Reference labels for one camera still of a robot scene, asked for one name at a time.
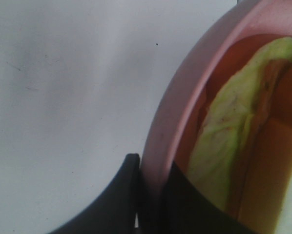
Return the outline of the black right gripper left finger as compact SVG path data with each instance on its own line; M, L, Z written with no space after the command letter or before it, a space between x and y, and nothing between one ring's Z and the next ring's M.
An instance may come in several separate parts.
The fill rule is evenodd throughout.
M134 234L140 157L128 154L104 191L53 234Z

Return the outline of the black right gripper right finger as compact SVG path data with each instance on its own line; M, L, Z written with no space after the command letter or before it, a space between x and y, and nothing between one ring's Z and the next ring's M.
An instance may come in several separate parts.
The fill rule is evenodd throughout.
M143 234L251 234L205 199L173 163L159 197L139 175L138 221Z

